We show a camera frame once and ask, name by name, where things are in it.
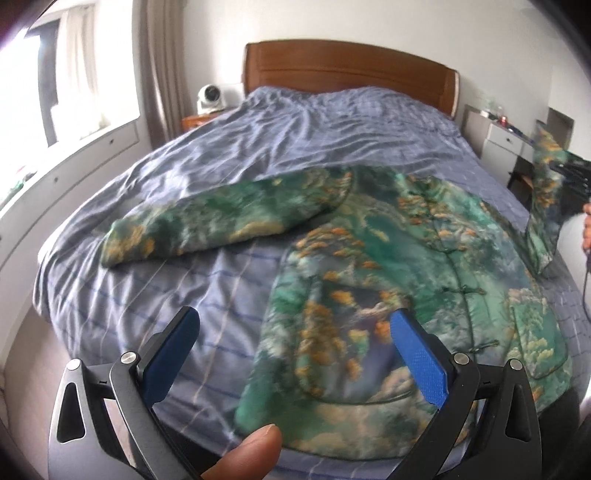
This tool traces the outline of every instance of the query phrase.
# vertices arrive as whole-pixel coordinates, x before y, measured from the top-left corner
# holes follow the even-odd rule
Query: finger
[[[267,425],[251,433],[234,450],[202,474],[203,480],[262,480],[279,460],[281,431]]]

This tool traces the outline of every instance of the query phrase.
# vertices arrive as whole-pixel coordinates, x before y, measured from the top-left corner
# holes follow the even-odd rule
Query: blue gripper pad
[[[401,310],[390,316],[390,335],[425,400],[441,408],[449,394],[447,374]]]
[[[164,340],[160,350],[146,367],[142,379],[142,399],[148,408],[163,401],[168,394],[197,341],[199,328],[199,314],[192,308],[187,309],[179,324]]]

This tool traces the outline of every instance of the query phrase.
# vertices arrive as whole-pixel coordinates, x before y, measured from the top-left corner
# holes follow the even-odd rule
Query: human hand
[[[262,480],[279,460],[281,444],[277,426],[261,427],[201,476],[203,480]]]
[[[583,250],[587,252],[591,249],[591,203],[583,207],[583,211],[587,214],[585,217],[585,230],[583,231]]]

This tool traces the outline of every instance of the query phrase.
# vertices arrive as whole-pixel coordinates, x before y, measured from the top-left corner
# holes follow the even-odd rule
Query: curtain
[[[183,61],[184,0],[143,0],[140,10],[141,81],[153,148],[179,136],[189,111]]]
[[[51,109],[58,140],[79,140],[107,126],[101,114],[95,60],[95,7],[68,9],[56,48],[57,105]]]

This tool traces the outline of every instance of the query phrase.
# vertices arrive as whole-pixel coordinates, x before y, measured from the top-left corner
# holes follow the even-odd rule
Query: plaid bedsheet
[[[527,211],[485,172],[455,124],[437,110],[390,90],[307,95],[263,87],[230,114],[140,160],[88,200],[46,254],[34,304],[72,356],[113,362],[164,329],[183,305],[202,319],[199,339],[159,418],[223,454],[241,438],[233,414],[251,373],[262,318],[292,234],[165,261],[106,270],[100,242],[113,220],[153,196],[176,200],[220,184],[310,166],[365,163],[450,180],[523,228]],[[543,289],[574,359],[573,384],[589,383],[590,329],[580,294],[560,258]],[[459,447],[448,459],[453,466]],[[383,479],[394,460],[348,462],[284,450],[275,476]]]

